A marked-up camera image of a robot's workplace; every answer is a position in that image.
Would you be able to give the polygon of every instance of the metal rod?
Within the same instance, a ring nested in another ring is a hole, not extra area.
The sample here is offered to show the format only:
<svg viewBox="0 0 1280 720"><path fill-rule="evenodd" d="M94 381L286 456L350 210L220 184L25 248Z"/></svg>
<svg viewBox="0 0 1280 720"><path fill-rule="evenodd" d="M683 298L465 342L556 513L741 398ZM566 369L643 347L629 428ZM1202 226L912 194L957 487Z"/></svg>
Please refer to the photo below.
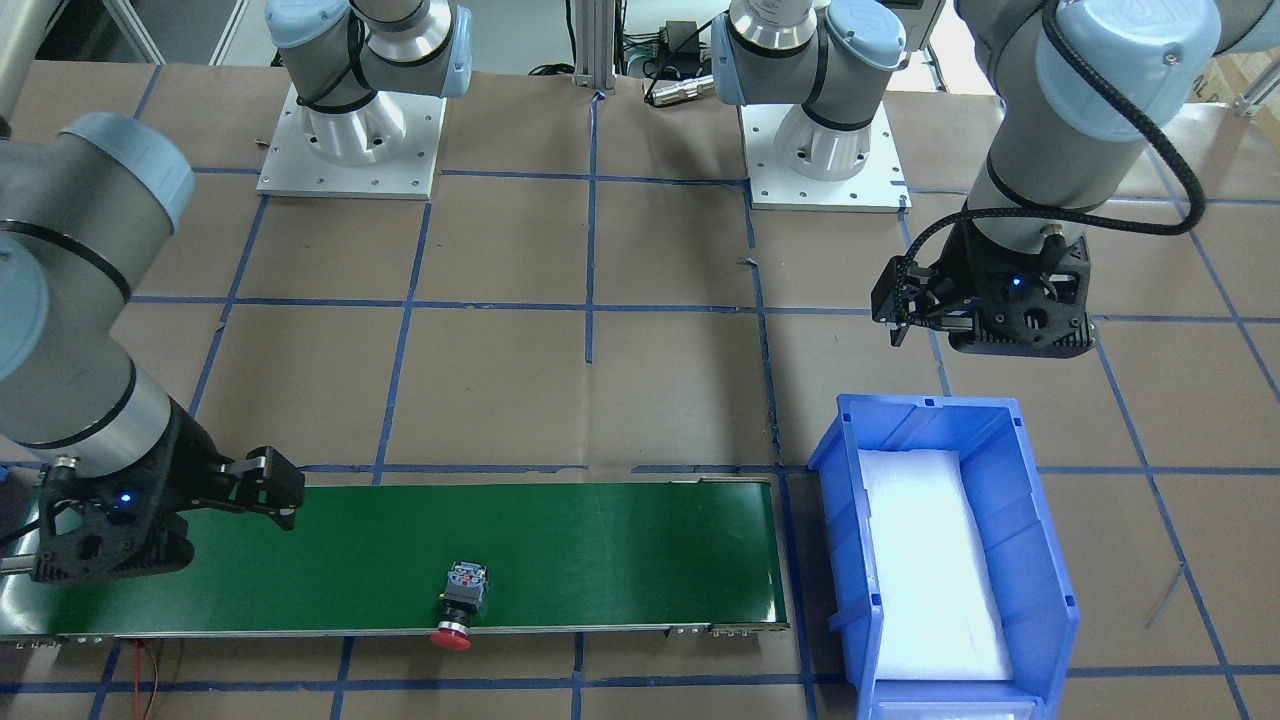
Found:
<svg viewBox="0 0 1280 720"><path fill-rule="evenodd" d="M0 137L27 82L27 70L45 40L56 0L0 0Z"/></svg>
<svg viewBox="0 0 1280 720"><path fill-rule="evenodd" d="M1258 114L1258 109L1277 87L1280 87L1280 58L1267 65L1258 79L1235 97L1235 101L1231 102L1231 110L1242 118L1252 118Z"/></svg>
<svg viewBox="0 0 1280 720"><path fill-rule="evenodd" d="M29 575L36 569L35 555L14 555L13 557L0 557L0 577L3 575Z"/></svg>
<svg viewBox="0 0 1280 720"><path fill-rule="evenodd" d="M1160 598L1160 605L1157 605L1156 610L1153 610L1151 612L1151 616L1147 618L1147 624L1143 625L1144 628L1149 630L1151 626L1155 625L1157 620L1160 620L1160 616L1165 614L1165 609L1169 607L1169 601L1174 600L1174 591L1178 589L1178 584L1183 582L1183 575L1185 574L1187 574L1187 562L1179 562L1178 574L1174 575L1174 579L1169 582L1169 589L1165 591L1165 597Z"/></svg>
<svg viewBox="0 0 1280 720"><path fill-rule="evenodd" d="M108 14L111 15L115 26L124 35L124 40L129 41L129 45L133 46L138 56L155 65L164 64L164 55L160 54L160 47L151 38L151 33L142 24L142 18L138 17L138 13L128 0L102 0L102 6L106 8Z"/></svg>
<svg viewBox="0 0 1280 720"><path fill-rule="evenodd" d="M573 83L613 92L613 33L618 0L575 0L577 67Z"/></svg>

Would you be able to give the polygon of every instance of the blue tape line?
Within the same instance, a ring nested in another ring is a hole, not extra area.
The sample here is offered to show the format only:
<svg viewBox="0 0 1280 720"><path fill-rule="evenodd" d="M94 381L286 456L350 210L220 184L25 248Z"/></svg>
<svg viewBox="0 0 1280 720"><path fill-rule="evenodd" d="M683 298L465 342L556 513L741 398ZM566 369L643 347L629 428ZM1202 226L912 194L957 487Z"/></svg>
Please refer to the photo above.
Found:
<svg viewBox="0 0 1280 720"><path fill-rule="evenodd" d="M218 348L223 345L223 336L227 334L227 322L230 319L232 309L236 306L236 296L239 293L241 281L244 279L244 269L248 266L248 259L253 255L253 243L257 242L257 232L262 228L262 217L266 215L268 196L262 196L262 200L257 204L257 214L253 215L253 224L250 225L248 238L244 241L244 251L241 252L239 264L236 265L236 275L232 278L232 286L227 291L227 299L223 302L223 314L219 318L219 327L214 331L214 340L209 343L209 354L205 355L205 366L200 370L200 380L196 382L196 392L192 393L191 405L188 411L192 416L200 410L200 401L205 398L205 388L209 386L209 375L214 372L214 360L218 357Z"/></svg>
<svg viewBox="0 0 1280 720"><path fill-rule="evenodd" d="M751 222L751 186L742 184L742 217L746 220L746 247L755 250L755 223Z"/></svg>
<svg viewBox="0 0 1280 720"><path fill-rule="evenodd" d="M591 108L595 108L598 100L591 99ZM596 136L593 135L593 147L598 147ZM620 183L640 183L640 184L673 184L673 186L690 186L690 184L719 184L730 187L746 186L746 181L742 178L653 178L644 176L602 176L596 172L596 155L591 156L590 172L582 173L522 173L522 172L507 172L507 170L440 170L442 176L460 176L460 177L474 177L474 178L522 178L522 179L563 179L563 181L591 181L598 182L620 182Z"/></svg>
<svg viewBox="0 0 1280 720"><path fill-rule="evenodd" d="M442 176L460 176L470 178L525 178L525 179L590 179L582 173L509 173L504 170L440 170Z"/></svg>
<svg viewBox="0 0 1280 720"><path fill-rule="evenodd" d="M1124 400L1124 393L1120 392L1120 383L1116 380L1115 370L1111 368L1111 361L1107 359L1107 351L1102 341L1097 343L1098 361L1102 363L1102 370L1107 375L1107 383L1111 386L1111 393L1115 396L1116 405L1120 406L1120 415L1124 418L1125 428L1129 430L1129 439L1133 441L1134 451L1138 454L1138 461L1142 462L1143 468L1148 468L1147 451L1142 446L1142 438L1138 436L1138 425L1134 424L1133 415L1129 413L1129 405ZM1221 667L1224 675L1226 676L1226 684L1231 689L1231 697L1235 698L1235 707L1240 711L1242 720L1248 720L1249 712L1244 708L1244 697L1240 694L1240 688L1235 683L1235 678L1228 670L1226 652L1222 650L1222 641L1217 635L1217 629L1213 626L1213 619L1210 618L1208 606L1204 605L1204 597L1199 592L1199 584L1196 582L1196 574L1192 571L1192 565L1187 560L1187 553L1183 551L1183 543L1178 538L1178 530L1174 528L1174 519L1169 514L1169 507L1165 505L1165 497L1160 492L1160 486L1156 483L1156 475L1153 473L1146 473L1147 486L1151 488L1151 495L1156 500L1156 509L1160 511L1160 519L1165 524L1165 532L1169 534L1169 542L1174 546L1174 553L1178 556L1178 561L1183 565L1183 577L1187 579L1187 588L1192 593L1192 598L1196 601L1196 609L1199 611L1201 620L1204 623L1204 630L1208 633L1210 644L1213 646L1213 655L1217 657L1219 666Z"/></svg>
<svg viewBox="0 0 1280 720"><path fill-rule="evenodd" d="M462 300L415 300L415 309L424 310L559 310L581 313L586 305L573 302L477 302Z"/></svg>
<svg viewBox="0 0 1280 720"><path fill-rule="evenodd" d="M582 662L586 655L586 638L582 633L573 634L573 675L572 698L568 715L572 720L582 720Z"/></svg>
<svg viewBox="0 0 1280 720"><path fill-rule="evenodd" d="M396 398L399 395L401 372L404 369L404 350L408 346L408 329L413 322L413 297L422 277L422 258L426 255L426 236L431 225L431 204L422 206L422 223L417 233L417 249L413 250L413 270L408 277L408 290L404 292L404 307L401 316L399 336L396 340L396 360L392 363L392 379L387 388L387 407L383 411L383 430L378 436L378 455L374 459L374 479L370 484L383 484L383 471L387 464L387 446L392 439L392 424L396 420Z"/></svg>
<svg viewBox="0 0 1280 720"><path fill-rule="evenodd" d="M636 465L631 468L632 475L654 475L654 474L719 474L719 475L759 475L767 474L772 475L774 473L806 473L808 468L804 465Z"/></svg>
<svg viewBox="0 0 1280 720"><path fill-rule="evenodd" d="M645 178L636 176L596 176L600 182L626 182L639 184L724 186L746 187L745 179L735 178Z"/></svg>
<svg viewBox="0 0 1280 720"><path fill-rule="evenodd" d="M164 295L134 295L129 302L141 305L223 305L225 297L214 296L164 296Z"/></svg>
<svg viewBox="0 0 1280 720"><path fill-rule="evenodd" d="M906 227L906 208L900 208L897 211L897 227L902 233L902 247L911 246L911 228ZM929 332L929 346L933 348L933 360L938 364L938 386L942 387L942 395L951 397L951 379L947 378L947 365L942 357L942 346L938 345L938 333Z"/></svg>
<svg viewBox="0 0 1280 720"><path fill-rule="evenodd" d="M586 470L586 465L396 465L384 464L383 473L413 473L413 474L468 474L468 473L559 473L561 470Z"/></svg>
<svg viewBox="0 0 1280 720"><path fill-rule="evenodd" d="M1233 675L1280 675L1280 665L1230 665ZM1222 675L1220 665L1152 665L1144 667L1071 667L1068 678L1169 678Z"/></svg>
<svg viewBox="0 0 1280 720"><path fill-rule="evenodd" d="M1280 665L1229 665L1233 675L1280 676ZM1068 678L1152 678L1152 676L1219 676L1224 675L1220 665L1152 665L1133 667L1073 667ZM797 674L762 675L689 675L689 676L618 676L599 680L584 680L584 688L654 688L654 687L742 687L742 685L799 685L803 678ZM814 685L846 684L838 673L817 673ZM370 679L370 680L278 680L268 683L201 682L180 683L161 682L159 691L164 693L253 693L253 692L385 692L385 691L536 691L571 689L571 678L477 678L477 679ZM105 696L132 693L132 682L56 682L56 683L0 683L0 694L87 694L102 692Z"/></svg>
<svg viewBox="0 0 1280 720"><path fill-rule="evenodd" d="M590 174L586 187L586 311L582 318L582 360L590 365L595 361L595 215L596 191L599 188L600 156L600 101L603 92L591 96L591 138Z"/></svg>
<svg viewBox="0 0 1280 720"><path fill-rule="evenodd" d="M147 81L147 88L142 91L142 99L138 100L138 108L133 110L133 119L142 119L142 113L147 109L147 102L151 101L151 91L156 88L156 82L160 81L160 70L164 65L156 65L156 69L151 70L151 79Z"/></svg>
<svg viewBox="0 0 1280 720"><path fill-rule="evenodd" d="M800 675L681 675L681 676L620 676L585 680L585 688L698 688L708 685L799 685Z"/></svg>
<svg viewBox="0 0 1280 720"><path fill-rule="evenodd" d="M342 639L342 659L338 661L338 682L333 691L333 706L329 707L329 720L342 720L342 702L346 697L347 674L351 671L351 653L356 648L356 638Z"/></svg>
<svg viewBox="0 0 1280 720"><path fill-rule="evenodd" d="M95 688L93 705L88 710L88 720L100 720L102 717L106 693L110 692L111 678L115 676L115 666L120 661L120 647L122 643L116 642L111 647L111 652L106 656L106 664L102 666L102 682L97 683Z"/></svg>
<svg viewBox="0 0 1280 720"><path fill-rule="evenodd" d="M755 223L751 222L751 190L742 184L742 222L746 227L746 246L755 249ZM751 293L755 297L755 329L760 340L760 360L764 365L764 400L769 411L769 445L773 456L782 457L782 430L778 428L778 400L773 384L773 354L769 351L769 319L764 304L764 278L760 265L751 260Z"/></svg>
<svg viewBox="0 0 1280 720"><path fill-rule="evenodd" d="M782 529L786 538L787 577L791 583L791 614L796 619L796 650L800 653L800 680L804 684L804 702L809 720L818 719L818 698L814 692L813 655L809 650L809 620L804 610L804 588L800 582L800 551L796 546L795 514L791 506L791 486L785 473L778 474L778 497L782 501Z"/></svg>
<svg viewBox="0 0 1280 720"><path fill-rule="evenodd" d="M870 309L859 307L765 307L765 315L856 315L869 318Z"/></svg>
<svg viewBox="0 0 1280 720"><path fill-rule="evenodd" d="M257 168L192 168L197 176L256 176L262 170Z"/></svg>
<svg viewBox="0 0 1280 720"><path fill-rule="evenodd" d="M403 307L399 300L342 300L319 297L237 297L236 305L274 307Z"/></svg>

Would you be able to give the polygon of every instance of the plastic bin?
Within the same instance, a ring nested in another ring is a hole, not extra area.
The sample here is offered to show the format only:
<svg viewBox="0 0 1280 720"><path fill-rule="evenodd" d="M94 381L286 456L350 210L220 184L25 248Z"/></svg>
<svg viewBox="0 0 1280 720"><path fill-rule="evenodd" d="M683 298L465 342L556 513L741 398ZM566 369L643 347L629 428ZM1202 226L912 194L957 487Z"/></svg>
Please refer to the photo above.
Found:
<svg viewBox="0 0 1280 720"><path fill-rule="evenodd" d="M841 395L809 466L822 479L845 669L858 720L1050 720L1079 625L1018 402L1007 398ZM890 680L877 675L883 606L859 450L950 450L987 559L1009 648L1009 682Z"/></svg>

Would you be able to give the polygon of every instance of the conveyor belt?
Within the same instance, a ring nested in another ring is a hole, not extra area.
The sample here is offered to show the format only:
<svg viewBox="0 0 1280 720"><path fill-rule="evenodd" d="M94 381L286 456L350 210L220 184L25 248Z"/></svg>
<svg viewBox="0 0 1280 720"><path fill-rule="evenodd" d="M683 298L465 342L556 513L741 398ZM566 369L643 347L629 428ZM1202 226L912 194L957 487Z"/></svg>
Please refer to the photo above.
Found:
<svg viewBox="0 0 1280 720"><path fill-rule="evenodd" d="M292 533L187 518L182 571L0 580L0 638L425 633L454 560L489 568L475 633L787 626L765 483L321 487Z"/></svg>

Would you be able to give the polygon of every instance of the cable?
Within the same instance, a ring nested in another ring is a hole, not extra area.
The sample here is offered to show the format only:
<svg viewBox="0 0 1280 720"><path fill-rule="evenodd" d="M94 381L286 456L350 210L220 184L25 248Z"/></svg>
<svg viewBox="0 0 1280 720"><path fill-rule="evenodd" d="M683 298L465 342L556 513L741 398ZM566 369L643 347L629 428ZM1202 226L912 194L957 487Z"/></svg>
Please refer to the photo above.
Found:
<svg viewBox="0 0 1280 720"><path fill-rule="evenodd" d="M151 717L151 710L155 707L156 693L160 692L160 661L146 642L142 642L142 650L147 651L147 657L151 659L151 697L147 698L147 705L142 710L142 720L147 720Z"/></svg>
<svg viewBox="0 0 1280 720"><path fill-rule="evenodd" d="M577 65L577 37L573 35L573 0L564 0L564 27L568 28L568 53L573 58L573 64Z"/></svg>
<svg viewBox="0 0 1280 720"><path fill-rule="evenodd" d="M657 68L657 70L654 70L654 73L653 73L653 82L649 83L649 90L646 90L645 94L644 94L644 101L648 105L653 105L653 90L655 87L658 87L658 76L660 76L662 72L666 70L667 67L668 67L667 65L667 60L669 60L671 56L675 55L676 53L680 53L681 50L684 50L685 46L689 45L689 41L691 41L695 37L700 36L704 29L707 29L707 28L709 28L712 26L713 22L716 22L716 18L712 18L712 19L707 20L705 23L698 26L698 29L695 29L692 32L692 35L690 35L689 37L686 37L676 47L668 47L667 51L662 54L662 58L657 63L654 63L654 67Z"/></svg>
<svg viewBox="0 0 1280 720"><path fill-rule="evenodd" d="M573 65L570 65L568 63L550 63L548 65L538 65L536 68L529 70L529 74L536 77L571 76L573 72Z"/></svg>
<svg viewBox="0 0 1280 720"><path fill-rule="evenodd" d="M54 518L61 515L63 510L67 510L70 506L72 505L69 502L59 503L56 507L54 507ZM17 530L9 533L8 536L0 537L0 547L9 547L10 544L18 542L19 539L24 538L29 533L33 533L38 529L40 529L40 520L38 519L32 520L26 525L18 528Z"/></svg>
<svg viewBox="0 0 1280 720"><path fill-rule="evenodd" d="M910 261L914 260L920 252L920 247L923 247L933 234L955 223L991 218L1036 218L1043 220L1076 223L1119 232L1179 236L1194 228L1199 223L1201 218L1204 217L1207 200L1204 197L1204 188L1201 186L1199 178L1196 177L1196 172L1187 164L1187 160L1178 152L1178 149L1174 147L1174 143L1170 142L1169 137L1166 137L1160 129L1160 126L1138 109L1138 106L1125 97L1124 94L1116 90L1114 85L1107 82L1105 77L1093 69L1093 67L1075 51L1075 47L1071 46L1070 40L1062 32L1062 27L1057 22L1057 13L1055 10L1056 4L1057 0L1046 0L1046 3L1041 6L1041 19L1050 44L1053 45L1053 49L1057 50L1064 60L1066 60L1066 64L1070 65L1070 68L1075 70L1075 73L1080 76L1080 78L1084 79L1084 82L1098 94L1098 96L1106 100L1107 105L1128 120L1129 124L1142 133L1143 138L1151 143L1152 149L1156 150L1156 154L1158 154L1165 164L1169 165L1169 168L1174 172L1174 177L1178 178L1178 182L1187 191L1187 197L1190 200L1190 210L1180 223L1175 224L1121 220L1117 218L1105 218L1075 210L1055 210L1051 208L982 208L977 210L965 209L959 213L952 213L925 228L924 232L915 238L915 242L913 242L906 250L906 261L902 263L899 269L897 286L893 288L895 322L900 324L925 324L922 319L913 316L906 311L906 299L904 295L906 270Z"/></svg>

